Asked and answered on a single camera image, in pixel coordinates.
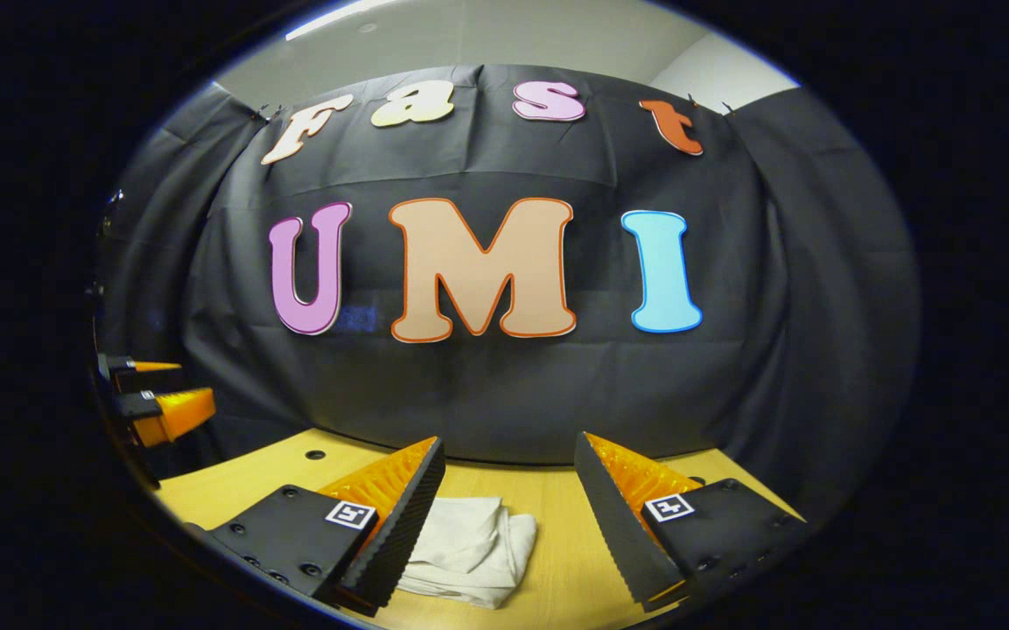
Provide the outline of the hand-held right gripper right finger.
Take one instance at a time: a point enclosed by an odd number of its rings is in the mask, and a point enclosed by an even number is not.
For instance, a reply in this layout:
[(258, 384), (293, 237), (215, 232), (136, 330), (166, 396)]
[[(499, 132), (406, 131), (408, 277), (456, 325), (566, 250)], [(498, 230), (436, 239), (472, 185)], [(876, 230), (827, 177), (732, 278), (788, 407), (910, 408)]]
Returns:
[(579, 433), (573, 467), (620, 576), (648, 613), (709, 605), (809, 533), (740, 479), (703, 483), (592, 433)]

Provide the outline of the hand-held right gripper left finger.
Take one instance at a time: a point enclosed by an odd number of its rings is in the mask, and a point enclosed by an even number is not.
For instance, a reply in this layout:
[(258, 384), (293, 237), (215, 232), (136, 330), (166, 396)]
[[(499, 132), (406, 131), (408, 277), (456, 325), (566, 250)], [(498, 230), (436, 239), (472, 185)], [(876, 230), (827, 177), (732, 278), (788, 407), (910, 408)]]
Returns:
[(304, 597), (374, 617), (388, 605), (445, 476), (443, 440), (401, 448), (318, 491), (284, 484), (207, 531), (207, 546)]

